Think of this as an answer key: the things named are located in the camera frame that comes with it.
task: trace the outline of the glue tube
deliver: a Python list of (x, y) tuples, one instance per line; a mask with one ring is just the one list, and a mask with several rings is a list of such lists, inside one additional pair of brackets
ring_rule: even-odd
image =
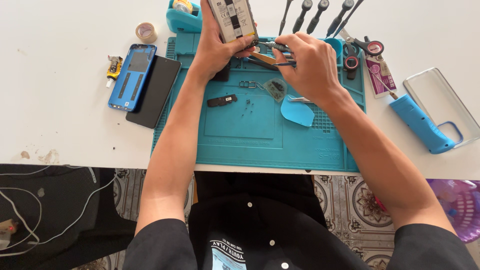
[(116, 81), (120, 74), (121, 62), (123, 61), (123, 58), (120, 56), (109, 55), (108, 60), (110, 61), (110, 67), (107, 71), (107, 88), (110, 88), (113, 81)]
[(172, 8), (188, 14), (191, 14), (193, 11), (193, 6), (188, 0), (173, 0)]

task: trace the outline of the tweezers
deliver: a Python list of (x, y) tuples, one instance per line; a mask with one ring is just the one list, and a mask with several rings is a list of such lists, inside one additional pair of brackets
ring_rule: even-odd
[(286, 63), (276, 63), (276, 64), (272, 64), (272, 66), (294, 66), (296, 65), (297, 62), (295, 61), (290, 61), (290, 62), (286, 62)]
[(299, 101), (299, 102), (303, 102), (303, 103), (313, 103), (306, 98), (291, 98), (290, 96), (287, 96), (287, 99), (288, 99), (288, 101), (291, 101), (291, 102)]

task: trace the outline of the battery label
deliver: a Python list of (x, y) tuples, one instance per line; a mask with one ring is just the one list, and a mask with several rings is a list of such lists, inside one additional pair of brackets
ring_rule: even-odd
[(210, 0), (226, 43), (255, 34), (246, 0)]

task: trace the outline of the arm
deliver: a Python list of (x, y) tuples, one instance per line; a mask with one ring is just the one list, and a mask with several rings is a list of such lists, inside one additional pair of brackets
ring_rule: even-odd
[[(420, 171), (339, 83), (332, 47), (301, 32), (280, 36), (276, 42), (287, 44), (298, 63), (297, 68), (279, 67), (284, 78), (328, 114), (395, 228), (425, 223), (455, 233)], [(274, 54), (278, 62), (286, 61), (278, 50)]]
[(201, 6), (203, 28), (197, 53), (148, 164), (135, 234), (157, 220), (184, 221), (183, 204), (195, 167), (205, 86), (232, 56), (249, 55), (243, 48), (252, 37), (223, 44), (207, 0), (202, 0)]

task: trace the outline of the white table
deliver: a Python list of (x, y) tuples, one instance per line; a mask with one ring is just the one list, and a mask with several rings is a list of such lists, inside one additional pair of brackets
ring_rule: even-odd
[[(250, 2), (259, 34), (276, 36), (286, 1)], [(303, 31), (317, 2), (307, 13)], [(315, 37), (325, 36), (341, 3), (330, 0)], [(284, 33), (293, 27), (300, 6), (301, 0), (292, 3)], [(354, 37), (368, 35), (384, 43), (383, 56), (401, 94), (405, 93), (405, 78), (437, 67), (480, 121), (479, 8), (480, 2), (467, 0), (368, 0), (347, 29)], [(105, 88), (107, 55), (124, 56), (132, 43), (139, 42), (136, 26), (151, 22), (158, 30), (157, 54), (164, 56), (167, 38), (175, 35), (167, 27), (166, 10), (167, 0), (136, 4), (124, 0), (0, 1), (0, 163), (146, 168), (153, 132), (126, 121), (125, 112), (107, 107), (111, 94)], [(479, 140), (431, 155), (388, 106), (390, 98), (374, 99), (370, 86), (366, 86), (366, 98), (368, 116), (425, 177), (480, 180)], [(23, 151), (29, 159), (22, 158)], [(305, 173), (200, 164), (196, 170)]]

